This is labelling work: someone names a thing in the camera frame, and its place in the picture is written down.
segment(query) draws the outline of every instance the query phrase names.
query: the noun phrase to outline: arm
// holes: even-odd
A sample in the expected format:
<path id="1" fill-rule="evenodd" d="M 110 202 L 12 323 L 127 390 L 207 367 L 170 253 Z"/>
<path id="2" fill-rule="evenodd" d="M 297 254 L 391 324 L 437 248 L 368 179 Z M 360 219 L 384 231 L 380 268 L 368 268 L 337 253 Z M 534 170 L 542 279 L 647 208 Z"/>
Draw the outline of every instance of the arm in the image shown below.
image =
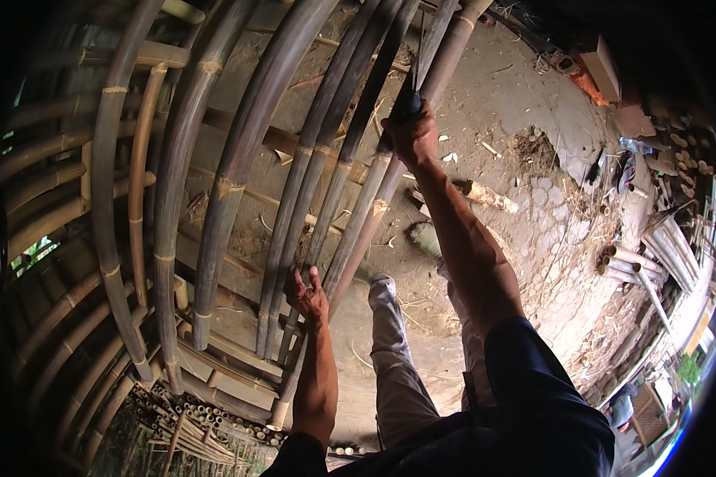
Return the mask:
<path id="1" fill-rule="evenodd" d="M 307 289 L 299 270 L 293 270 L 285 287 L 287 302 L 305 317 L 307 330 L 305 360 L 292 407 L 292 434 L 313 436 L 326 451 L 337 414 L 337 365 L 329 337 L 329 302 L 316 267 L 311 268 L 310 279 L 313 288 Z"/>
<path id="2" fill-rule="evenodd" d="M 438 233 L 453 285 L 485 339 L 493 326 L 524 316 L 515 271 L 438 165 L 438 126 L 429 103 L 408 123 L 382 121 L 395 153 L 414 174 Z"/>

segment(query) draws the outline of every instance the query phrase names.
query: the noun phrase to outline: foot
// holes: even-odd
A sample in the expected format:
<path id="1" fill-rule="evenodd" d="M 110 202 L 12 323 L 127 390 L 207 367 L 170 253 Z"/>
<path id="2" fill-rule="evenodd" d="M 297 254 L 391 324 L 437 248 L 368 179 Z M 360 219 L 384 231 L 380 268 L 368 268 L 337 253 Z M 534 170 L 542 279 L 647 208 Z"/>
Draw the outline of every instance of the foot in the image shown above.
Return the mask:
<path id="1" fill-rule="evenodd" d="M 377 273 L 382 273 L 382 270 L 374 267 L 366 260 L 361 260 L 358 265 L 358 270 L 356 270 L 356 274 L 353 275 L 353 279 L 371 284 L 372 277 Z"/>
<path id="2" fill-rule="evenodd" d="M 433 224 L 429 222 L 414 224 L 409 231 L 409 237 L 436 264 L 443 259 L 443 252 L 440 251 L 438 235 Z"/>

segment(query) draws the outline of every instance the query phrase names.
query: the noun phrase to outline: gray pants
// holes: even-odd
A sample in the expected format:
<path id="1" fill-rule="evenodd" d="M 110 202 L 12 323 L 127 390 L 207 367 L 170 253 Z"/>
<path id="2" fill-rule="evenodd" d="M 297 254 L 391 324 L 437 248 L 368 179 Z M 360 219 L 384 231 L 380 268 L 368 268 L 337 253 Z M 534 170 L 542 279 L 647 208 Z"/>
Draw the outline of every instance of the gray pants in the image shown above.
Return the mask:
<path id="1" fill-rule="evenodd" d="M 472 372 L 478 404 L 494 406 L 496 401 L 488 383 L 483 341 L 474 333 L 467 311 L 442 262 L 438 274 L 448 281 L 448 298 L 459 315 L 465 371 Z M 382 441 L 386 448 L 391 448 L 441 417 L 411 360 L 392 278 L 382 273 L 372 278 L 369 305 L 374 312 L 371 358 L 376 373 L 376 412 Z M 469 406 L 466 393 L 462 394 L 461 406 L 462 410 Z"/>

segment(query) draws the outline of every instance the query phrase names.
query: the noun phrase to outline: person's right hand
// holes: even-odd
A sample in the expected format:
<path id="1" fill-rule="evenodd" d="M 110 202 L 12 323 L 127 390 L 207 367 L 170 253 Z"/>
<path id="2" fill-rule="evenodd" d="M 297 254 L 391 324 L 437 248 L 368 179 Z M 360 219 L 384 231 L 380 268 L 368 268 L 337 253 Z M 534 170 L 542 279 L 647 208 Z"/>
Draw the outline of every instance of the person's right hand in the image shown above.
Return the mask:
<path id="1" fill-rule="evenodd" d="M 321 287 L 321 279 L 318 277 L 318 268 L 312 266 L 310 269 L 312 289 L 305 286 L 300 276 L 300 269 L 289 272 L 289 277 L 284 284 L 286 302 L 300 312 L 306 318 L 306 323 L 313 323 L 313 320 L 329 320 L 329 300 Z"/>
<path id="2" fill-rule="evenodd" d="M 403 164 L 413 172 L 424 161 L 434 161 L 438 151 L 438 125 L 432 114 L 432 106 L 421 100 L 421 109 L 403 124 L 382 119 L 382 127 L 392 137 L 395 153 Z"/>

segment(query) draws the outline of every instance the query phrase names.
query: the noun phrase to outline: black shirt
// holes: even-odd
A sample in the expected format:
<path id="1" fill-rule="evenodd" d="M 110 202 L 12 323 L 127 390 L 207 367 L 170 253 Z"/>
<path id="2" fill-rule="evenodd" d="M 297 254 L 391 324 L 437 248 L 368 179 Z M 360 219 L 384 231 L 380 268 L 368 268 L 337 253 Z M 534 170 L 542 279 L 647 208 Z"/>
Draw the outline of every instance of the black shirt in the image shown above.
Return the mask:
<path id="1" fill-rule="evenodd" d="M 448 416 L 407 444 L 364 456 L 331 474 L 610 474 L 615 436 L 607 419 L 583 401 L 527 320 L 495 327 L 485 355 L 496 407 Z M 308 434 L 293 434 L 264 475 L 326 473 L 321 444 Z"/>

